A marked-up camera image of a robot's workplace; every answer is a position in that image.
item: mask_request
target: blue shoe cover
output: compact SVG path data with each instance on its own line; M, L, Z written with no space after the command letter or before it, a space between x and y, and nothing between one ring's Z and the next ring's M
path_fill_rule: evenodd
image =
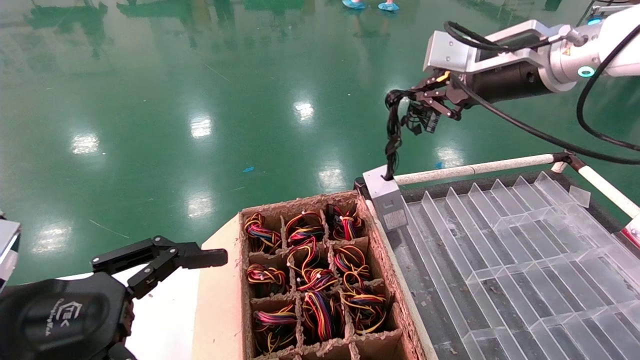
M342 3L344 4L344 6L351 8L351 9L364 9L365 5L362 1L354 3L353 0L342 0Z
M380 10L385 10L385 11L388 11L388 12L396 12L396 11L400 10L398 5L396 5L395 3L390 3L390 4L381 3L380 5L378 5L378 8Z

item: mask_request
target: yellow wire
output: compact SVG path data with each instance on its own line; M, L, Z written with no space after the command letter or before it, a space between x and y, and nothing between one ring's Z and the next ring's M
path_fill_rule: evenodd
M436 82L441 82L442 80L446 79L449 77L449 71L445 71L443 76L440 76L439 78L436 79Z

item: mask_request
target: wire harness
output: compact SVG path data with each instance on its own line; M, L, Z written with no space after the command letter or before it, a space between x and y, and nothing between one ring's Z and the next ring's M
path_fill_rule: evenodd
M296 266L295 255L302 253L302 265ZM297 276L298 291L320 291L327 290L331 285L338 282L338 278L329 270L329 265L321 261L317 251L316 242L308 239L306 242L289 250L287 266L291 267Z
M286 226L287 246L295 247L307 240L322 241L324 227L322 218L313 211L302 212L302 214L291 219Z
M273 313L253 313L256 323L255 345L260 352L270 354L295 343L297 319L293 307L290 304Z
M252 251L274 254L282 244L279 231L269 230L264 226L265 217L254 213L244 223L244 231L251 241Z
M255 292L258 297L284 294L289 290L287 276L277 268L251 264L246 271L246 278L250 284L256 285Z
M357 274L359 279L371 280L369 265L366 264L364 253L360 249L353 245L345 245L336 247L333 251L335 253L333 262L341 274L352 272ZM350 279L356 282L358 280L354 277L350 277Z
M305 295L302 305L303 325L313 342L327 341L344 334L342 304L319 291Z
M336 240L353 240L362 234L364 221L358 217L356 206L342 212L340 208L333 204L326 206L326 220L329 232Z
M358 287L350 285L349 277L354 277ZM340 293L340 301L347 307L353 317L355 332L360 335L380 330L387 319L387 300L384 295L375 295L365 288L364 281L358 274L344 274L345 291Z

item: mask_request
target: black wire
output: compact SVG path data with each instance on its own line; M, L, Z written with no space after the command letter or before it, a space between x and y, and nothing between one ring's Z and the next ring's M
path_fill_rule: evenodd
M444 30L447 32L447 34L453 37L453 39L461 42L462 44L468 45L470 47L474 47L479 50L497 51L497 52L503 53L505 51L514 52L514 51L518 51L525 48L537 49L539 47L549 45L548 39L540 40L535 44L521 45L517 47L499 45L499 44L496 44L495 42L487 40L482 35L475 33L465 28L464 26L458 24L457 22L453 22L453 21L445 21ZM469 38L465 38L462 35L458 34L458 31L463 35L468 36Z
M553 136L551 136L551 135L549 135L547 133L543 133L542 131L536 129L535 127L527 125L527 124L523 123L522 121L517 120L517 119L509 116L508 114L503 113L502 110L496 108L490 102L488 102L487 100L484 100L482 97L480 97L480 95L476 94L473 90L471 90L467 85L465 85L462 81L460 81L457 76L450 76L449 80L451 80L454 84L456 84L456 86L458 88L460 88L467 95L469 95L469 97L471 97L478 104L480 104L481 106L485 107L490 112L498 115L499 117L503 118L504 120L507 120L508 122L510 122L513 125L519 127L520 129L523 129L524 131L527 131L529 134L532 134L533 136L535 136L537 138L541 138L542 140L544 140L546 142L550 142L550 143L552 143L554 145L557 145L557 146L560 146L562 148L565 148L566 150L573 151L576 154L589 156L590 158L609 161L611 163L617 163L617 164L640 165L640 159L618 158L618 157L615 157L615 156L602 154L600 152L591 151L589 149L585 149L583 147L579 147L578 145L574 145L574 144L572 144L570 142L566 142L564 140L560 140L560 139L558 139L556 137L553 137Z
M606 59L600 64L600 66L598 66L598 68L596 69L596 72L589 79L589 81L587 81L587 84L584 85L584 88L582 89L582 93L580 93L580 97L578 98L578 105L577 105L576 110L575 110L576 117L578 118L578 123L589 134L597 137L600 140L603 140L603 141L606 141L606 142L610 142L610 143L613 143L615 145L622 146L622 147L624 147L626 149L632 149L632 150L635 150L635 151L640 151L640 145L636 145L634 143L629 143L629 142L626 142L626 141L614 139L614 138L612 138L612 137L610 137L610 136L608 136L606 134L603 134L603 133L593 129L591 126L589 126L589 124L587 124L587 122L584 120L584 103L586 102L587 96L589 95L589 92L593 88L593 85L596 83L596 81L598 81L598 78L600 77L600 75L602 75L602 72L604 72L604 70L616 58L616 56L618 54L620 54L620 52L625 48L625 46L627 46L631 42L631 40L633 40L636 36L638 36L639 33L640 33L640 25L636 26L636 28L633 29L611 51L611 54L609 54L606 57Z
M385 97L385 105L389 109L387 119L387 146L385 147L385 156L387 157L387 173L383 176L384 180L389 181L394 178L394 172L398 168L400 162L397 150L402 146L400 118L398 117L398 106L403 97L411 97L416 91L391 90Z

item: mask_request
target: clear acrylic tray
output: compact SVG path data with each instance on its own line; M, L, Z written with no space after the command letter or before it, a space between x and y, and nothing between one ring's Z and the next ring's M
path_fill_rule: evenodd
M589 197L542 172L406 204L461 340L452 358L640 359L640 259L585 210Z

